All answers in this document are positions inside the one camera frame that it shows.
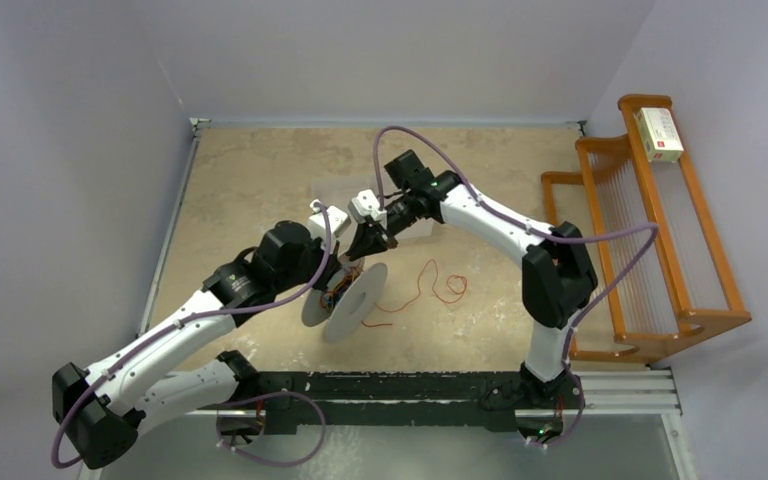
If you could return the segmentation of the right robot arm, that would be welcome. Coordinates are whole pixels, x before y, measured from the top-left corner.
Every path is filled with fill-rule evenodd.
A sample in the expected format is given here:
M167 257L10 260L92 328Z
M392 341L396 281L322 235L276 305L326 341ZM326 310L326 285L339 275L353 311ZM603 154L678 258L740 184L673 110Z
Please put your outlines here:
M521 272L523 306L535 322L521 366L521 392L533 406L548 405L561 391L569 332L598 285L580 230L518 214L452 170L435 175L412 150L385 170L398 189L392 200L380 200L371 190L350 200L357 231L349 259L396 248L398 235L420 220L456 227L503 253Z

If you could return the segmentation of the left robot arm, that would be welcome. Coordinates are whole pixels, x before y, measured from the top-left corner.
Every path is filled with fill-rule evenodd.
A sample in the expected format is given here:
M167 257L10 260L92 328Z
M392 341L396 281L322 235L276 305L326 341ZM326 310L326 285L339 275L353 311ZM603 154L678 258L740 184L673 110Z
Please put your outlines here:
M341 266L338 247L348 223L345 214L331 211L315 213L304 224L280 221L143 336L87 367L60 367L51 383L58 424L51 464L99 469L179 416L210 406L263 407L285 396L267 387L238 351L221 352L189 372L172 370L255 315L324 290Z

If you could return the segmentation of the grey plastic cable spool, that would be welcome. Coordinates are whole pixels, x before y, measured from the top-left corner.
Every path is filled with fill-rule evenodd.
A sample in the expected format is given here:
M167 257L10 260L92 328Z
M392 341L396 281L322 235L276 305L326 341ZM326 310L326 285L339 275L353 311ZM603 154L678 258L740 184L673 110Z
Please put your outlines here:
M366 267L363 260L344 263L326 284L305 297L301 321L305 327L324 324L323 340L335 344L347 339L376 307L388 276L385 263Z

